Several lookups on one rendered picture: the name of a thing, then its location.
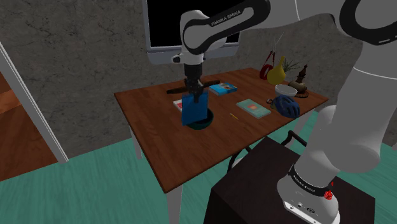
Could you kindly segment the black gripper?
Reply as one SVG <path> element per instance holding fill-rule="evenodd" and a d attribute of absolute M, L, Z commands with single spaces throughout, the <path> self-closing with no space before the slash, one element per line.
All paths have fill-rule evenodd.
<path fill-rule="evenodd" d="M 200 82 L 202 76 L 202 64 L 185 64 L 185 86 L 189 93 L 193 93 L 194 103 L 199 102 L 200 93 L 203 91 L 203 84 Z"/>

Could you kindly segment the blue picture book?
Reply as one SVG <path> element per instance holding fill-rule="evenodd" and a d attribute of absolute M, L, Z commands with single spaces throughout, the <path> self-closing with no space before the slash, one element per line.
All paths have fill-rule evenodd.
<path fill-rule="evenodd" d="M 209 90 L 217 96 L 226 95 L 237 91 L 237 87 L 230 83 L 220 83 L 217 85 L 211 85 Z"/>

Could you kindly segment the dark teal bowl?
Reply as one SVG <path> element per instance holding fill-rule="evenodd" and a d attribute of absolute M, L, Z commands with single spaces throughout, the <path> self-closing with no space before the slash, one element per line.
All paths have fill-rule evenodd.
<path fill-rule="evenodd" d="M 193 130 L 202 130 L 210 126 L 214 119 L 214 114 L 213 112 L 208 108 L 207 109 L 207 118 L 203 120 L 199 120 L 197 122 L 193 122 L 191 124 L 188 124 L 188 127 L 193 129 Z"/>

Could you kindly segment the brown wooden table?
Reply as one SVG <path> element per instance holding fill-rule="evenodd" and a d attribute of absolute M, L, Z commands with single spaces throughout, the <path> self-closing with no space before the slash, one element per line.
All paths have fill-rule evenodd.
<path fill-rule="evenodd" d="M 257 119 L 236 105 L 252 99 L 267 108 L 267 99 L 275 98 L 274 86 L 260 79 L 258 70 L 246 68 L 202 77 L 202 81 L 213 80 L 229 82 L 237 91 L 222 96 L 209 93 L 214 120 L 203 130 L 181 124 L 181 113 L 173 105 L 181 95 L 166 92 L 182 86 L 182 81 L 115 93 L 137 156 L 147 158 L 167 196 L 169 224 L 179 224 L 185 182 L 291 121 L 275 110 Z"/>

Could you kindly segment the teal book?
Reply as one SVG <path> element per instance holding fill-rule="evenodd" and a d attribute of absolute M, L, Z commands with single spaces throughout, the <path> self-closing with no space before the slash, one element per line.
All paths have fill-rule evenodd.
<path fill-rule="evenodd" d="M 262 105 L 254 102 L 251 99 L 240 101 L 236 104 L 238 107 L 253 115 L 255 118 L 260 119 L 264 116 L 271 114 L 271 111 Z"/>

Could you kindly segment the silver computer monitor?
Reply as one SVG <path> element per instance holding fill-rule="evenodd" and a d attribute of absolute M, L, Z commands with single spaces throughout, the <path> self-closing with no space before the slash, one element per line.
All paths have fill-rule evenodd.
<path fill-rule="evenodd" d="M 194 55 L 183 44 L 181 33 L 187 21 L 206 19 L 225 11 L 243 0 L 143 0 L 146 49 L 152 64 L 202 64 L 206 59 L 233 56 L 239 47 L 239 34 L 216 41 L 206 52 Z M 201 83 L 203 88 L 218 81 Z M 167 91 L 188 92 L 187 87 Z"/>

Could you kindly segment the yellow gourd vase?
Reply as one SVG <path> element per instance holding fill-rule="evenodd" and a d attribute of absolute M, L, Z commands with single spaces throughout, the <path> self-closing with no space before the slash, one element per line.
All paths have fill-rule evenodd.
<path fill-rule="evenodd" d="M 284 72 L 284 69 L 282 67 L 284 60 L 285 60 L 285 56 L 282 56 L 278 65 L 276 65 L 273 69 L 271 69 L 267 73 L 267 81 L 271 85 L 278 85 L 284 81 L 286 77 L 286 73 Z"/>

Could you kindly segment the white bowl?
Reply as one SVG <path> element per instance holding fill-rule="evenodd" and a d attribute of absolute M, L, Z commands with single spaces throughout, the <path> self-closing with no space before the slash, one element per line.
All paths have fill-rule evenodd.
<path fill-rule="evenodd" d="M 289 85 L 278 84 L 275 86 L 275 94 L 277 97 L 280 95 L 294 97 L 297 93 L 298 93 L 297 89 Z"/>

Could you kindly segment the blue bicycle helmet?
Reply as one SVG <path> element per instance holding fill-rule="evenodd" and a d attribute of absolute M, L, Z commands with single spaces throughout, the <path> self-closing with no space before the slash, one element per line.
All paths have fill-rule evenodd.
<path fill-rule="evenodd" d="M 300 116 L 298 103 L 287 95 L 279 95 L 275 99 L 268 99 L 267 103 L 284 117 L 295 119 Z"/>

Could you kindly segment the small green plant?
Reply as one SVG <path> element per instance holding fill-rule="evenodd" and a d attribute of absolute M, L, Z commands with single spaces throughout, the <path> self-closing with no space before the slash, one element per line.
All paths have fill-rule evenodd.
<path fill-rule="evenodd" d="M 294 70 L 294 69 L 299 69 L 300 68 L 300 64 L 301 64 L 301 62 L 294 62 L 293 59 L 291 59 L 290 61 L 285 59 L 284 62 L 282 63 L 282 68 L 283 68 L 283 71 L 285 73 L 287 73 L 288 71 L 291 71 L 291 70 Z"/>

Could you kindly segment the brown figurine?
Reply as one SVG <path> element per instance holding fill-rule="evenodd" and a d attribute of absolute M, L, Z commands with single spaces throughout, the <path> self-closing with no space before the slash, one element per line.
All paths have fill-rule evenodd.
<path fill-rule="evenodd" d="M 303 82 L 303 79 L 306 76 L 307 64 L 304 65 L 303 69 L 298 73 L 295 81 L 291 81 L 288 83 L 288 86 L 293 87 L 297 90 L 295 97 L 298 98 L 307 98 L 309 93 L 307 91 L 307 87 Z"/>

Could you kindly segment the black metal chair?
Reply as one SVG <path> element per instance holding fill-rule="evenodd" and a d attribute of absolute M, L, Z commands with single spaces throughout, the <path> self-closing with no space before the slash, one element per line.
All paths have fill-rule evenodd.
<path fill-rule="evenodd" d="M 299 135 L 294 133 L 292 130 L 288 131 L 287 138 L 281 143 L 281 145 L 286 146 L 292 139 L 296 139 L 304 147 L 307 146 L 307 142 L 304 141 Z M 228 163 L 227 172 L 229 172 L 234 166 L 237 165 L 236 158 L 240 154 L 240 152 L 241 151 L 238 151 L 236 154 L 231 156 L 231 159 L 229 160 L 229 163 Z"/>

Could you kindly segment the dark robot stand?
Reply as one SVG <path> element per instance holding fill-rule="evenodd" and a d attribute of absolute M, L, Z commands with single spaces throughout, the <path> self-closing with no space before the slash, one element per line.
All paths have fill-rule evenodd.
<path fill-rule="evenodd" d="M 260 141 L 211 189 L 204 224 L 308 224 L 287 211 L 276 184 L 299 155 L 269 137 Z M 375 199 L 334 179 L 340 224 L 375 224 Z"/>

